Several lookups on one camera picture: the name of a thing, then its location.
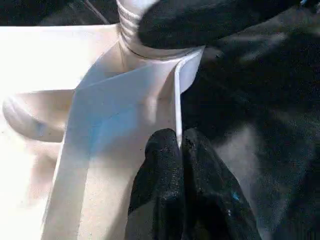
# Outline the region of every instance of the white plastic part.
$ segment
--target white plastic part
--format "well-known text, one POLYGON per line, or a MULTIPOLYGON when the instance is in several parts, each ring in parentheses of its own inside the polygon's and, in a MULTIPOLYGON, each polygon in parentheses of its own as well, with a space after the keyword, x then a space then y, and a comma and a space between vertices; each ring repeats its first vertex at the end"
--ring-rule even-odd
MULTIPOLYGON (((2 235, 33 240, 123 239, 131 184, 144 160, 146 142, 163 128, 174 129, 181 142, 180 93, 192 84, 203 49, 189 49, 167 60, 144 58, 127 48, 118 24, 3 27, 0 37, 0 78, 6 82, 0 90, 2 107, 2 100, 16 93, 74 92, 50 195, 34 206, 8 210, 7 203, 20 199, 5 194, 10 187, 5 188, 0 199, 0 219, 6 226, 2 235)), ((55 118, 54 111, 50 114, 51 120, 55 118)), ((2 115, 0 126, 7 124, 2 115)), ((29 161, 29 155, 2 139, 1 135, 2 149, 12 149, 21 162, 29 161)), ((40 139, 36 145, 43 148, 45 142, 40 139)), ((2 163, 6 171, 12 169, 9 162, 2 163)), ((24 166, 19 165, 18 173, 30 170, 24 166)), ((14 186, 23 192, 24 178, 14 179, 14 186)))
POLYGON ((202 48, 150 60, 120 38, 75 90, 43 223, 43 240, 122 240, 133 179, 157 130, 182 139, 180 93, 193 82, 202 48))
POLYGON ((155 2, 157 0, 117 0, 124 44, 136 54, 151 59, 176 58, 190 52, 190 49, 154 49, 141 44, 137 37, 138 23, 145 11, 155 2))

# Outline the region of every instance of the gloved hand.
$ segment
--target gloved hand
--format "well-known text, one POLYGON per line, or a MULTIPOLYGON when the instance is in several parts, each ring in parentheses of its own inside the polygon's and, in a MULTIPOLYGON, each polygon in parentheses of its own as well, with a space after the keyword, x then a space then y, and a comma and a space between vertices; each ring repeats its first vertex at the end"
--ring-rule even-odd
POLYGON ((135 177, 127 240, 259 240, 238 181, 196 129, 153 134, 135 177))
POLYGON ((208 45, 299 4, 300 0, 159 0, 142 17, 138 36, 155 49, 208 45))

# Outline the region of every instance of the black fabric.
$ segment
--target black fabric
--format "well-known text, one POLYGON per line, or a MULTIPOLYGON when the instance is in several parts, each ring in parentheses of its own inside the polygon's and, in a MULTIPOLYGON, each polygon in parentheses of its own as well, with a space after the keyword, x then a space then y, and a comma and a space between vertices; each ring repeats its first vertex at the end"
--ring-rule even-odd
POLYGON ((180 240, 185 225, 183 162, 175 132, 153 134, 132 187, 127 240, 180 240))
POLYGON ((138 36, 156 49, 207 45, 257 25, 299 0, 160 0, 143 16, 138 36))
POLYGON ((198 128, 210 140, 238 179, 263 239, 315 234, 319 43, 318 35, 299 33, 246 61, 245 51, 222 54, 203 62, 181 95, 183 129, 198 128))

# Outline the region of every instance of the rubber glove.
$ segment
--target rubber glove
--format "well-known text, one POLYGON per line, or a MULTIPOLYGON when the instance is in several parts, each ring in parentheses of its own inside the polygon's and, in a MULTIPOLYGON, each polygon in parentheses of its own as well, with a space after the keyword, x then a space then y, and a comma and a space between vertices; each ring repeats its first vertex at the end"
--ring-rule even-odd
POLYGON ((138 36, 155 49, 190 48, 265 22, 294 5, 319 0, 160 0, 142 17, 138 36))
POLYGON ((131 192, 127 240, 259 240, 238 181, 196 129, 153 134, 131 192))

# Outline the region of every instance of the white plastic surface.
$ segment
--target white plastic surface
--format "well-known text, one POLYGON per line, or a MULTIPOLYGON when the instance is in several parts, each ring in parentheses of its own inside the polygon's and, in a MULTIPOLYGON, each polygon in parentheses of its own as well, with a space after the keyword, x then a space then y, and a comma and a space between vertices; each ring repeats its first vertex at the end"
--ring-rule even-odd
POLYGON ((92 66, 73 98, 43 240, 124 239, 147 140, 171 128, 181 142, 180 93, 193 82, 202 53, 150 61, 120 40, 92 66))

